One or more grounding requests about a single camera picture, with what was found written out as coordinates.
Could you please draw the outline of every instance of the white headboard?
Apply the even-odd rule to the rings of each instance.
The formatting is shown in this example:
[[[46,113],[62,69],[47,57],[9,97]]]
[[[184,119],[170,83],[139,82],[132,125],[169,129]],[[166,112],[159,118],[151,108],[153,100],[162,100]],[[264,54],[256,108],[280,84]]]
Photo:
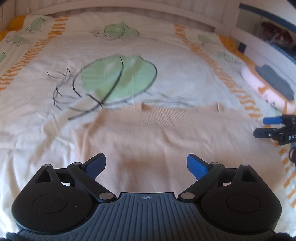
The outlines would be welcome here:
[[[235,23],[238,16],[238,5],[238,0],[16,0],[16,15],[25,15],[27,10],[51,15],[93,7],[129,7],[185,17],[214,27],[218,34],[229,35],[230,23]]]
[[[231,36],[244,43],[248,57],[259,65],[269,64],[282,77],[290,79],[296,89],[296,65],[269,44],[236,27],[240,4],[263,10],[296,25],[296,9],[286,0],[15,0],[15,14],[73,14],[107,7],[111,10],[132,8],[142,15],[146,11],[157,11],[191,19],[213,27],[217,34]]]

